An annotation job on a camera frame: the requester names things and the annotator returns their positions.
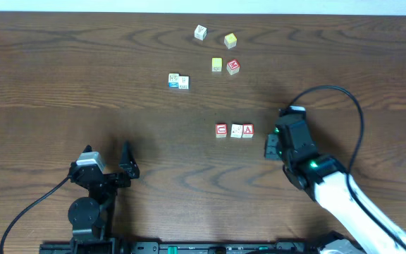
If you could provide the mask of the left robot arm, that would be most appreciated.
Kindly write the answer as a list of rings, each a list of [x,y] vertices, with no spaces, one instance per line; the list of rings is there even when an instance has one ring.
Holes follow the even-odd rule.
[[[130,252],[128,244],[111,233],[118,189],[130,187],[131,181],[140,177],[128,142],[123,144],[118,165],[122,172],[105,174],[101,155],[89,145],[70,164],[70,181],[88,191],[87,197],[78,198],[68,210],[73,253]]]

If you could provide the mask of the white airplane block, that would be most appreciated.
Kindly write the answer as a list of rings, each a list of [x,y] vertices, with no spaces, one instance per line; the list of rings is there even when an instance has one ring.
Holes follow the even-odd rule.
[[[232,138],[241,138],[243,134],[243,125],[242,124],[232,124],[230,136]]]

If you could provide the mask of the red letter U block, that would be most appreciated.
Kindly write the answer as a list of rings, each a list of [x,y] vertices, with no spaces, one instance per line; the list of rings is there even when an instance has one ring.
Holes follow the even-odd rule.
[[[216,137],[217,138],[225,138],[227,136],[228,129],[226,123],[218,123],[216,124]]]

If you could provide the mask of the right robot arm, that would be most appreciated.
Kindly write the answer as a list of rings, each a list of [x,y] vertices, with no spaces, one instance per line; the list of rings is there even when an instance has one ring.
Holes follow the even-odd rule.
[[[362,192],[338,159],[320,153],[304,107],[279,111],[264,156],[281,160],[289,182],[329,211],[366,253],[406,253],[406,232]]]

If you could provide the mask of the red letter A block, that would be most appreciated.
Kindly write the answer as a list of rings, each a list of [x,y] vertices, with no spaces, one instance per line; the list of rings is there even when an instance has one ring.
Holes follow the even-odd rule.
[[[242,137],[252,138],[254,136],[254,125],[253,124],[243,124],[242,125]]]

